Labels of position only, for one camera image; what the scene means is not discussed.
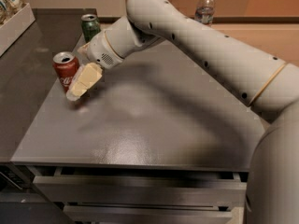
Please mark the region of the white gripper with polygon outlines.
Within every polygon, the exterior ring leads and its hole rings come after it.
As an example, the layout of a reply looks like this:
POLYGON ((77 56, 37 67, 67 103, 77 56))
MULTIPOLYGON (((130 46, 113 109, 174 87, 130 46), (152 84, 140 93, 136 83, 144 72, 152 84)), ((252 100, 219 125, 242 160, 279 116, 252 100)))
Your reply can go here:
POLYGON ((101 79, 103 75, 101 67, 111 69, 123 62, 123 58, 116 53, 108 42, 105 31, 95 35, 89 43, 79 47, 78 53, 87 56, 94 63, 82 65, 76 72, 66 93, 66 98, 70 101, 78 100, 101 79))

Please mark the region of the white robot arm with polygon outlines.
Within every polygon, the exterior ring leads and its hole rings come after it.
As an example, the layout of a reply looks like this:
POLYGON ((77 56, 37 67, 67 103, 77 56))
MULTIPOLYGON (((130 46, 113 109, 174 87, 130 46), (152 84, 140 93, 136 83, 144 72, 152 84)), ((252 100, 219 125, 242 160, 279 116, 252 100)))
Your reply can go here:
POLYGON ((166 39, 270 126, 254 150, 244 224, 299 224, 299 68, 180 13, 168 0, 127 0, 126 14, 80 48, 66 96, 79 99, 130 54, 166 39))

